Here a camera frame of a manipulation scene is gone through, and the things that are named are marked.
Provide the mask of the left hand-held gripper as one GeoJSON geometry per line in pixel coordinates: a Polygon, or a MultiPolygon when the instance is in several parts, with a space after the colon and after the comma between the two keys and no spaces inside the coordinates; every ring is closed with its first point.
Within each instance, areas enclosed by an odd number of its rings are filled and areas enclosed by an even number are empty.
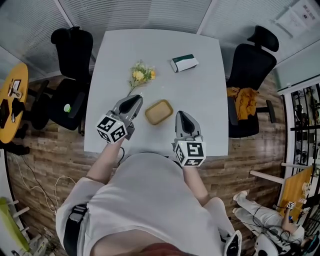
{"type": "Polygon", "coordinates": [[[143,105],[143,97],[134,94],[119,100],[112,110],[101,116],[95,128],[99,136],[110,144],[115,144],[121,139],[130,140],[135,131],[133,121],[143,105]]]}

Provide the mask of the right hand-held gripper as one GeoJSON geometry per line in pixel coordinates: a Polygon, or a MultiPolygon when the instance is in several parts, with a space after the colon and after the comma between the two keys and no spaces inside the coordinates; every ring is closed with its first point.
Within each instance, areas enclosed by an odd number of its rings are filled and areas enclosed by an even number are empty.
{"type": "Polygon", "coordinates": [[[206,143],[201,136],[199,123],[187,112],[175,116],[176,139],[173,151],[182,167],[199,167],[206,159],[206,143]]]}

